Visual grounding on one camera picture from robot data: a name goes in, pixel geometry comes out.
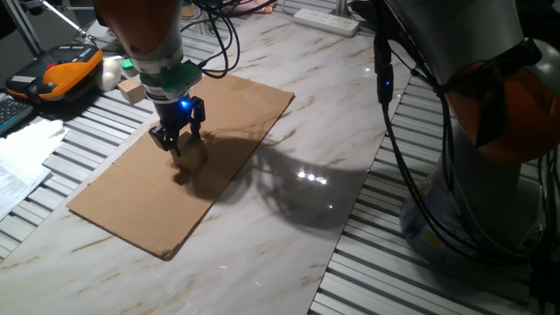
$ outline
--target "white marble surface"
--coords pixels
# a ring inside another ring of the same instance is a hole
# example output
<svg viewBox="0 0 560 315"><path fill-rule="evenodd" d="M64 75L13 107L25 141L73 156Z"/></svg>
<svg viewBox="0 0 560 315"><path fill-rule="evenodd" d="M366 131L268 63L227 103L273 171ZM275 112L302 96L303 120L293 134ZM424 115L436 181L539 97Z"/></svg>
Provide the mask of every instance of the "white marble surface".
<svg viewBox="0 0 560 315"><path fill-rule="evenodd" d="M296 99L175 258L146 254L65 201L0 264L0 314L307 312L385 131L373 39L272 16L252 17L239 33L234 74ZM395 63L395 95L409 77Z"/></svg>

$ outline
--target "white ball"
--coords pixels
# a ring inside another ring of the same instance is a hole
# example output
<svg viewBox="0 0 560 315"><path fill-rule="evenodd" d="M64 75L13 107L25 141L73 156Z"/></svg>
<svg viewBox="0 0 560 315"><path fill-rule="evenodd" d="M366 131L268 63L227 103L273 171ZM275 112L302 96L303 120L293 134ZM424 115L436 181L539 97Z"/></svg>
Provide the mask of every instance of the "white ball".
<svg viewBox="0 0 560 315"><path fill-rule="evenodd" d="M98 84L97 86L102 91L110 91L116 87L116 84L118 83L118 79L120 79L120 76L115 77L115 75L112 73L104 73L101 76L101 84Z"/></svg>
<svg viewBox="0 0 560 315"><path fill-rule="evenodd" d="M121 65L114 61L113 59L107 59L105 61L103 61L103 72L111 72L112 74L114 74L115 76L120 76L121 75Z"/></svg>
<svg viewBox="0 0 560 315"><path fill-rule="evenodd" d="M118 62L108 59L103 62L102 75L97 77L97 87L102 91L110 91L116 87L121 79L123 70Z"/></svg>

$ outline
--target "wooden block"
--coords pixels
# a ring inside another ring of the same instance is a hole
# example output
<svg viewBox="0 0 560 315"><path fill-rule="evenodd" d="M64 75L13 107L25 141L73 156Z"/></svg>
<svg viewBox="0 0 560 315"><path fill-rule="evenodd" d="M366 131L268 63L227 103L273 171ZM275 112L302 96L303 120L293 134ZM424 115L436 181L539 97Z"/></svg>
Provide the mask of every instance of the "wooden block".
<svg viewBox="0 0 560 315"><path fill-rule="evenodd" d="M119 83L118 87L121 90L122 97L131 105L140 102L146 97L144 86L136 79L123 81Z"/></svg>
<svg viewBox="0 0 560 315"><path fill-rule="evenodd" d="M175 150L171 150L173 162L175 162L177 166L191 172L201 167L208 158L204 141L192 136L189 137L186 143L179 143L178 150L181 153L180 157L177 156Z"/></svg>

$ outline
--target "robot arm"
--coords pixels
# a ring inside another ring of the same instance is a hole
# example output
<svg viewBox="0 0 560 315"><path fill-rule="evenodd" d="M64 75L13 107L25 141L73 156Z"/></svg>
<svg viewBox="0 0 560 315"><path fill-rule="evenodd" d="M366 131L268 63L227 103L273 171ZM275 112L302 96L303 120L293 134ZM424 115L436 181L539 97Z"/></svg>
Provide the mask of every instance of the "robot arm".
<svg viewBox="0 0 560 315"><path fill-rule="evenodd" d="M202 72L190 62L182 63L183 45L179 32L182 0L96 0L95 8L104 23L121 42L146 96L154 102L160 126L150 130L163 150L177 148L179 132L191 124L200 137L206 119L204 102L189 95L202 79Z"/></svg>

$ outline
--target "black wire bundle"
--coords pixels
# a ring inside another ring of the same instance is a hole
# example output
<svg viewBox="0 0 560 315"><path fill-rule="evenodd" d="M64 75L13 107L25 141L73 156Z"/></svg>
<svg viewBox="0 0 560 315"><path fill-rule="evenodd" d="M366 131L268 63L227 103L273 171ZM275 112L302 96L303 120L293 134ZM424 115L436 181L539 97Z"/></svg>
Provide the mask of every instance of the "black wire bundle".
<svg viewBox="0 0 560 315"><path fill-rule="evenodd" d="M197 67L202 71L202 73L211 77L211 78L221 79L221 78L225 77L226 74L228 74L229 71L231 71L235 67L237 67L237 64L239 63L239 59L240 59L241 49L240 49L240 44L239 44L239 36L237 35L237 31L235 30L235 26L232 23L230 18L240 17L240 16L245 15L245 14L249 14L249 13L253 13L255 11L259 11L260 9L262 9L266 6L268 6L270 4L273 4L275 1L276 0L269 0L266 3L260 4L253 9L245 10L243 12L236 12L236 13L229 13L229 12L231 12L233 9L235 9L238 5L247 4L251 1L250 0L229 0L229 1L225 1L225 2L219 2L219 3L216 3L216 2L213 2L213 1L209 2L209 1L204 1L204 0L193 1L193 3L197 6L199 6L202 11L207 13L208 19L204 19L204 20L200 20L200 21L196 21L196 22L192 22L190 24L187 24L183 28L181 28L181 32L183 32L184 30L188 29L191 26L208 22L211 25L212 31L216 35L216 38L218 39L218 44L220 45L220 52L218 52L215 55L212 55L209 58L201 61L197 65ZM227 31L229 32L229 42L227 43L227 45L224 45L223 39L220 35L220 32L218 31L218 27L216 26L216 22L218 22L219 20L221 20L226 25ZM235 56L235 62L233 63L233 65L230 66L229 57L228 57L228 49L231 47L234 40L235 40L235 46L236 46L236 51L237 52L236 52L236 56ZM223 58L224 58L224 69L223 70L210 70L210 69L205 69L204 68L210 60L213 60L213 59L215 59L217 57L220 57L220 56L223 56Z"/></svg>
<svg viewBox="0 0 560 315"><path fill-rule="evenodd" d="M454 191L454 178L453 178L453 170L452 165L454 162L454 143L453 143L453 134L452 134L452 123L451 123L451 114L449 111L449 106L447 104L447 100L444 97L444 93L442 92L442 88L439 86L437 80L431 72L426 68L425 61L418 49L416 48L415 44L412 42L408 34L405 32L399 21L395 18L391 9L387 6L384 1L374 1L372 0L372 7L374 8L374 14L376 16L376 20L378 21L377 25L377 33L376 37L382 36L389 37L392 39L397 39L397 42L405 49L405 51L409 54L409 56L416 62L416 67L420 70L416 70L408 66L403 59L398 56L395 52L393 54L410 70L413 76L419 77L421 80L426 82L427 84L432 87L434 92L437 94L437 97L442 102L442 110L443 110L443 141L442 141L442 159L444 161L443 165L443 172L444 172L444 179L446 188L449 193L453 193ZM560 245L560 240L555 239L557 234L557 210L556 210L556 202L555 202L555 193L554 187L558 190L558 194L560 195L560 178L558 178L557 173L557 148L552 153L547 156L547 196L546 199L543 197L543 204L545 205L545 220L546 220L546 230L545 236L543 237L542 241L539 242L539 246L535 247L531 253L527 254L519 254L515 257L503 257L498 256L493 253L488 253L482 251L478 246L474 246L471 243L462 240L461 238L457 237L453 232L451 232L448 228L446 228L441 222L435 218L435 216L431 213L430 209L424 203L424 199L418 188L414 179L410 175L409 168L404 161L403 154L400 152L398 145L396 143L396 137L392 129L390 117L389 117L389 104L382 104L383 107L383 118L385 124L387 126L387 133L388 137L392 143L393 151L395 153L396 162L398 164L399 171L402 174L404 182L410 192L410 197L415 202L416 206L418 207L420 214L423 216L424 220L430 227L431 231L452 251L455 253L473 260L478 263L485 263L485 264L492 264L492 265L513 265L513 264L525 264L529 263L529 254L533 254L533 252L537 252L540 248L546 248L544 250L544 254L549 253L552 249L556 246ZM542 160L539 160L539 178L541 178L541 164ZM469 249L475 250L478 255L470 255L467 254L464 250L460 249L457 245L452 244L448 238L451 238L455 241L456 244L463 245Z"/></svg>

